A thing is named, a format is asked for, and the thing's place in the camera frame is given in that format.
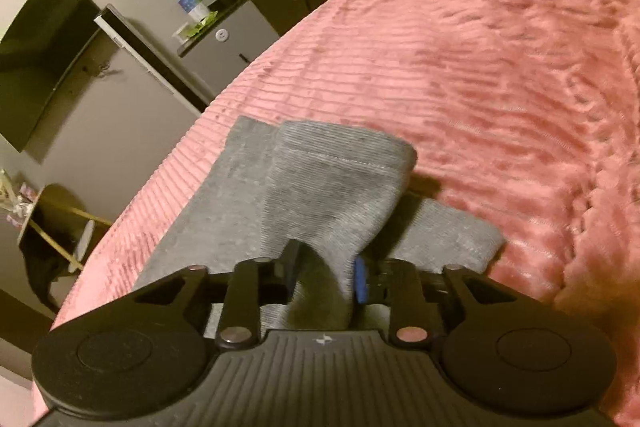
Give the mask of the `white blue container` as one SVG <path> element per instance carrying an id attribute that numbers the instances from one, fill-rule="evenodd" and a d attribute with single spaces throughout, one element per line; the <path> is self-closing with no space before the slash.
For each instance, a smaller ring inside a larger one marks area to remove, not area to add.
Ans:
<path id="1" fill-rule="evenodd" d="M 210 14 L 209 8 L 202 0 L 179 0 L 178 5 L 197 23 L 206 20 Z"/>

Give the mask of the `grey sweatpants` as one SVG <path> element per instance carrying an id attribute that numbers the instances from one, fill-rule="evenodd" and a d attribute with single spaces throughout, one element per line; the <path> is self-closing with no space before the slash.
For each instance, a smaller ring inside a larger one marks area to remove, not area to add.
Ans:
<path id="1" fill-rule="evenodd" d="M 344 329 L 358 255 L 427 272 L 482 272 L 504 239 L 495 225 L 409 190 L 416 150 L 383 132 L 241 117 L 190 202 L 145 263 L 145 286 L 189 265 L 229 272 L 301 244 L 294 296 L 262 309 L 265 329 Z"/>

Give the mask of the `black wall television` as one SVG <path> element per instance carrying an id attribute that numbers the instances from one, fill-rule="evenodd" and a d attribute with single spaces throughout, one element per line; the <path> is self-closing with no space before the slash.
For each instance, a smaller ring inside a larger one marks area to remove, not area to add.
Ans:
<path id="1" fill-rule="evenodd" d="M 1 38 L 1 136 L 21 152 L 98 31 L 92 0 L 26 0 Z"/>

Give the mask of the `wooden side table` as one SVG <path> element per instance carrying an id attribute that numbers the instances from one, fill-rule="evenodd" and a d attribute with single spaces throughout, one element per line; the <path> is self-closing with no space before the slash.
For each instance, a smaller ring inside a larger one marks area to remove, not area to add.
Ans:
<path id="1" fill-rule="evenodd" d="M 61 257 L 70 273 L 81 271 L 113 221 L 89 212 L 81 201 L 60 184 L 47 184 L 37 194 L 18 234 L 22 254 L 42 247 L 48 255 Z"/>

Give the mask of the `pink ribbed bed blanket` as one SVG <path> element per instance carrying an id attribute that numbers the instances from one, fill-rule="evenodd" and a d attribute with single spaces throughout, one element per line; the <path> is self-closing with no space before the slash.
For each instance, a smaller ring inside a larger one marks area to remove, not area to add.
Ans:
<path id="1" fill-rule="evenodd" d="M 639 421 L 639 0 L 329 0 L 205 109 L 99 243 L 56 323 L 130 291 L 232 124 L 384 131 L 411 185 L 506 236 L 490 274 L 612 339 Z"/>

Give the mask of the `white standing panel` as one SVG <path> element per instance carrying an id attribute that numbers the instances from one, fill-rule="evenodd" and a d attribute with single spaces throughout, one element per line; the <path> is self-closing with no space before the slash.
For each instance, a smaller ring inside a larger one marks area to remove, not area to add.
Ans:
<path id="1" fill-rule="evenodd" d="M 127 51 L 162 87 L 193 114 L 200 115 L 208 103 L 183 75 L 172 66 L 137 28 L 134 28 L 113 5 L 107 4 L 94 19 L 118 46 Z"/>

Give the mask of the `flower bouquet on table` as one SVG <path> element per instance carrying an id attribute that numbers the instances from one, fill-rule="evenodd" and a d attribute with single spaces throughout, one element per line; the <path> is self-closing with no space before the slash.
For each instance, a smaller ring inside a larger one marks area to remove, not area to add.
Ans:
<path id="1" fill-rule="evenodd" d="M 6 221 L 20 229 L 35 207 L 37 192 L 26 182 L 19 188 L 14 186 L 11 177 L 0 170 L 0 204 L 6 214 Z"/>

